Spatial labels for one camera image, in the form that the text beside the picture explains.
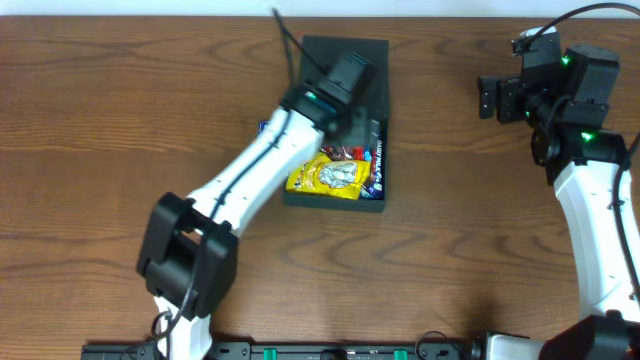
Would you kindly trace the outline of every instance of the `black box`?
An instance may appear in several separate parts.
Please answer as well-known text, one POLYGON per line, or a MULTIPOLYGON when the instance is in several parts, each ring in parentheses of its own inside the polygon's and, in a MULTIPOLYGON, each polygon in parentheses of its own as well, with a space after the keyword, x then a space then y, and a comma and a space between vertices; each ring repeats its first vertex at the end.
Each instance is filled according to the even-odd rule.
MULTIPOLYGON (((370 120, 380 123, 380 137, 382 139, 382 189, 383 198, 380 200, 350 200, 333 198, 323 195, 296 194, 284 191, 283 200, 287 205, 312 208, 338 209, 364 212, 382 212, 388 197, 387 162, 389 128, 389 41, 373 39, 350 39, 324 36, 305 36, 304 49, 321 66, 330 68, 338 57, 347 51, 355 52, 373 64, 378 73, 369 88, 358 100, 352 116, 353 131, 337 139, 337 144, 353 145, 359 139, 364 140, 369 133, 370 120)), ((318 70, 305 58, 300 62, 300 81, 315 83, 321 76, 318 70)))

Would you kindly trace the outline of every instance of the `yellow snack bag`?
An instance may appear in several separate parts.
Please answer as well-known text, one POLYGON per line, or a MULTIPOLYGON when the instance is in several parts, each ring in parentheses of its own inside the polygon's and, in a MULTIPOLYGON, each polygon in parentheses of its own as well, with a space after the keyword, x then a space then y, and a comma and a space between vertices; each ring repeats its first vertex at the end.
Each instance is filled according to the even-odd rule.
POLYGON ((357 200, 370 168, 368 161, 331 161, 327 155, 319 153, 289 175, 286 189, 288 192, 357 200))

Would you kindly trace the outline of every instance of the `table surface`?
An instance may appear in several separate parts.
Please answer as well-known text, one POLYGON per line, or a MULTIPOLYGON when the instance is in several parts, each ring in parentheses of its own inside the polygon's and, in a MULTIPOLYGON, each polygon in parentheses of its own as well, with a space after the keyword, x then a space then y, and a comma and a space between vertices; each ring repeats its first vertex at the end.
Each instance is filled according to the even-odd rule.
MULTIPOLYGON (((509 41, 544 22, 287 19, 298 35, 390 40, 387 208, 291 208, 275 195, 242 239, 214 330, 412 342, 434 329, 546 339, 575 323, 569 233, 531 160, 531 130, 477 113, 476 77, 518 73, 509 41)), ((565 46, 620 54, 606 124, 629 141, 640 24, 560 29, 565 46)), ((77 359, 88 341, 142 339, 156 314, 134 271, 149 212, 166 191, 214 177, 270 116, 287 84, 277 28, 4 17, 0 34, 0 358, 77 359)))

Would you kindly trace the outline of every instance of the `white wall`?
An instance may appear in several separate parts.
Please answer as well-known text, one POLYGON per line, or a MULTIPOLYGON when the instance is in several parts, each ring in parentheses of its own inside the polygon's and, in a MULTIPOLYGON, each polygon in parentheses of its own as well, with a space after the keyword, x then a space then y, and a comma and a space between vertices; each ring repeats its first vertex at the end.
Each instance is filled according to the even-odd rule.
MULTIPOLYGON (((598 0, 0 0, 0 15, 556 17, 598 0)), ((640 0, 626 0, 640 6, 640 0)), ((633 17, 598 10, 587 17, 633 17)))

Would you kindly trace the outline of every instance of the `green light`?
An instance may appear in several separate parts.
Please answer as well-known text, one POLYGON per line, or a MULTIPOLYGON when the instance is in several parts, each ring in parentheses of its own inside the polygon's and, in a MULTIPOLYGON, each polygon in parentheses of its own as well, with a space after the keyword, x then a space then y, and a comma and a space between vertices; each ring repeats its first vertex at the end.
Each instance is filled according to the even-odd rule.
POLYGON ((593 135, 593 134, 589 134, 589 133, 582 133, 582 134, 580 134, 580 135, 582 135, 582 139, 583 139, 585 142, 589 142, 589 141, 591 141, 591 139, 593 139, 593 137, 595 136, 595 135, 593 135))

